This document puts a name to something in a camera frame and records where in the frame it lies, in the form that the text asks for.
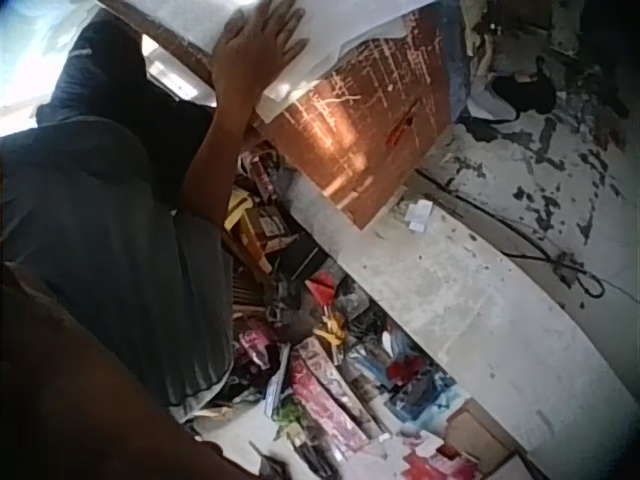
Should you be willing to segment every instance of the black cable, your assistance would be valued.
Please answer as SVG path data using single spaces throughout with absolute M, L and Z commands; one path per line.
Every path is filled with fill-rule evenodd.
M 457 200 L 460 200 L 461 202 L 463 202 L 463 203 L 469 205 L 470 207 L 478 210 L 479 212 L 482 212 L 483 214 L 487 215 L 488 217 L 491 217 L 492 219 L 494 219 L 495 221 L 500 223 L 502 226 L 504 226 L 505 228 L 509 229 L 511 232 L 515 233 L 520 238 L 525 240 L 527 243 L 529 243 L 529 245 L 531 245 L 533 248 L 535 248 L 542 255 L 541 257 L 537 257 L 535 255 L 500 252 L 504 256 L 509 257 L 509 258 L 513 258 L 513 259 L 531 260 L 531 261 L 536 261 L 536 262 L 545 262 L 545 263 L 548 263 L 548 264 L 553 265 L 555 267 L 565 268 L 567 270 L 574 271 L 574 272 L 578 273 L 578 275 L 586 275 L 587 277 L 589 277 L 591 280 L 593 280 L 598 285 L 598 287 L 600 289 L 599 292 L 594 293 L 593 291 L 591 291 L 583 283 L 583 281 L 580 279 L 579 276 L 576 277 L 576 281 L 578 282 L 578 285 L 580 285 L 580 288 L 582 288 L 582 290 L 584 291 L 585 295 L 587 295 L 587 296 L 589 296 L 591 298 L 594 298 L 594 299 L 602 298 L 604 296 L 604 294 L 606 293 L 606 288 L 604 286 L 604 284 L 606 283 L 607 285 L 609 285 L 610 287 L 616 289 L 617 291 L 619 291 L 620 293 L 622 293 L 626 297 L 630 298 L 634 302 L 640 304 L 640 300 L 638 300 L 632 294 L 630 294 L 629 292 L 627 292 L 623 288 L 615 285 L 614 283 L 612 283 L 612 282 L 610 282 L 610 281 L 608 281 L 606 279 L 600 278 L 595 273 L 593 273 L 593 272 L 591 272 L 589 270 L 586 270 L 586 269 L 584 269 L 582 267 L 578 267 L 576 265 L 571 265 L 571 264 L 568 264 L 568 263 L 564 263 L 564 262 L 560 262 L 558 260 L 555 260 L 551 256 L 551 254 L 549 254 L 549 252 L 547 252 L 547 250 L 542 245 L 540 245 L 536 240 L 531 238 L 531 236 L 527 235 L 526 233 L 524 233 L 522 230 L 520 230 L 519 228 L 517 228 L 514 225 L 512 225 L 507 220 L 504 220 L 504 219 L 498 217 L 493 212 L 490 212 L 489 210 L 486 210 L 485 208 L 481 207 L 477 203 L 472 202 L 471 200 L 469 200 L 469 199 L 467 199 L 467 198 L 465 198 L 465 197 L 463 197 L 461 195 L 458 195 L 457 193 L 453 193 L 447 187 L 445 187 L 440 182 L 438 182 L 435 178 L 433 178 L 430 175 L 426 174 L 422 170 L 416 169 L 415 172 L 418 175 L 420 175 L 422 178 L 424 178 L 425 180 L 428 180 L 433 185 L 435 185 L 436 188 L 438 188 L 438 190 L 446 193 L 449 196 L 452 196 L 452 197 L 456 198 Z

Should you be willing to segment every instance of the dark gray t-shirt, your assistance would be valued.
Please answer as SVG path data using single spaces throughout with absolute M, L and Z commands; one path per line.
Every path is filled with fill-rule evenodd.
M 219 231 L 157 200 L 128 130 L 78 119 L 0 139 L 2 260 L 34 273 L 180 421 L 231 361 Z

